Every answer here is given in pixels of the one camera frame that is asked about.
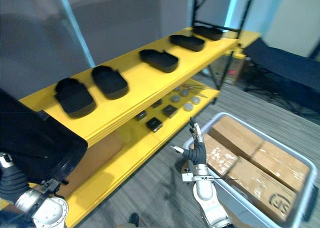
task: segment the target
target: wall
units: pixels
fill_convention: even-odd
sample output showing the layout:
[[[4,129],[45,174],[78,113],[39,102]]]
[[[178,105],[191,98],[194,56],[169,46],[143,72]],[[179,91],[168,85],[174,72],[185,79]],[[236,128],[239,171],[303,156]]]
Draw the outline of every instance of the wall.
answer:
[[[206,0],[197,12],[197,20],[224,26],[230,0]]]
[[[273,47],[309,56],[320,40],[320,0],[282,0],[265,35]]]
[[[265,33],[274,18],[275,13],[282,0],[252,0],[244,29]],[[247,0],[236,0],[234,12],[231,17],[230,26],[238,28],[246,7]]]
[[[69,3],[96,65],[184,28],[188,21],[188,0]],[[92,66],[62,0],[0,0],[0,20],[0,87],[17,99]]]

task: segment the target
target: yellow shelf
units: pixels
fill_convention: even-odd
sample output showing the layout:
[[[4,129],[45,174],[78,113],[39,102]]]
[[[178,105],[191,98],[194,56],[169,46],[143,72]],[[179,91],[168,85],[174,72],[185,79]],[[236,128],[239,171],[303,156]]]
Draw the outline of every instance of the yellow shelf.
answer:
[[[229,39],[235,39],[237,37],[237,33],[233,31],[228,31],[223,34],[224,38],[229,38]],[[246,57],[245,54],[243,54],[243,48],[247,47],[250,45],[252,42],[254,42],[256,39],[261,37],[261,33],[255,32],[255,31],[249,31],[249,30],[242,30],[239,36],[238,43],[241,44],[241,47],[237,47],[234,50],[233,57],[237,59],[244,59]],[[230,55],[231,50],[226,52],[226,55]]]
[[[176,34],[190,35],[191,32],[186,28]],[[62,110],[54,97],[56,84],[26,96],[20,101],[35,111],[45,110],[87,140],[90,147],[237,44],[236,39],[230,38],[222,38],[218,41],[205,40],[204,49],[194,52],[173,45],[168,37],[164,37],[103,63],[119,70],[128,82],[128,94],[116,100],[108,100],[104,97],[93,82],[91,69],[72,76],[85,84],[97,104],[97,108],[92,113],[81,118],[72,119]],[[179,58],[178,68],[171,73],[163,73],[150,67],[140,61],[139,51],[143,49],[166,50]]]
[[[201,84],[194,80],[188,80],[188,84]],[[125,147],[113,157],[106,165],[100,168],[85,183],[77,188],[66,199],[69,205],[69,213],[66,225],[69,228],[77,225],[99,203],[111,194],[127,177],[138,169],[152,154],[154,154],[177,130],[184,126],[190,116],[200,112],[213,98],[219,94],[218,90],[206,87],[200,93],[207,96],[201,97],[200,104],[195,104],[192,111],[184,111],[183,104],[196,96],[190,93],[179,103],[170,102],[170,97],[176,92],[163,97],[162,105],[146,109],[147,117],[140,121],[130,119],[116,131],[123,138]],[[168,118],[162,114],[162,108],[171,104],[178,108],[178,112]],[[146,127],[146,122],[152,117],[162,121],[163,127],[156,133]]]

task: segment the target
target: cardboard box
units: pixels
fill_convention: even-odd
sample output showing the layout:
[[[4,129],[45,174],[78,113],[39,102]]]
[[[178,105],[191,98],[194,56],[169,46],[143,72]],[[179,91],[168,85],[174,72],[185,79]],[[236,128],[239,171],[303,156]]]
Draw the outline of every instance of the cardboard box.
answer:
[[[68,196],[114,157],[123,147],[123,141],[118,137],[117,132],[114,131],[88,148],[79,164],[66,177],[69,184],[61,185],[57,194],[64,197]]]
[[[223,116],[213,124],[208,134],[236,156],[247,160],[263,142],[259,136],[229,116]]]
[[[309,173],[304,163],[269,141],[262,144],[250,162],[294,192],[301,191]]]
[[[237,161],[238,157],[210,135],[204,134],[203,139],[207,165],[214,170],[217,175],[224,177]]]
[[[259,210],[275,222],[287,219],[296,198],[292,190],[242,157],[239,157],[227,178],[235,179],[227,179],[227,182],[244,192]]]

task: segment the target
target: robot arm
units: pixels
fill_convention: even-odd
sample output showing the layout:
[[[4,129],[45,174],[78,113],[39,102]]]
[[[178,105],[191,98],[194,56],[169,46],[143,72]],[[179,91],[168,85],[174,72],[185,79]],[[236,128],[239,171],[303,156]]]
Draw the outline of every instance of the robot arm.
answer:
[[[217,192],[207,166],[204,138],[199,125],[190,118],[190,132],[194,139],[194,149],[172,148],[193,163],[193,172],[182,174],[184,182],[195,182],[193,196],[201,208],[201,216],[208,228],[234,227],[223,206],[219,203]]]
[[[14,204],[32,218],[37,228],[64,228],[68,213],[67,202],[58,197],[32,189],[25,174],[12,161],[9,154],[0,153],[0,197]]]

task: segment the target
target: black chair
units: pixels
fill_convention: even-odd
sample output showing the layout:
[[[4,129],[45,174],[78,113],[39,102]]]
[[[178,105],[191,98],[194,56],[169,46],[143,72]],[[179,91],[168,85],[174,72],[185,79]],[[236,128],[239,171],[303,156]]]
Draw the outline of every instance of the black chair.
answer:
[[[261,38],[243,53],[252,61],[245,92],[264,92],[269,102],[281,98],[298,115],[302,108],[320,114],[320,62],[270,47]]]
[[[63,182],[87,151],[83,138],[1,89],[0,120],[0,152],[11,155],[29,182]]]

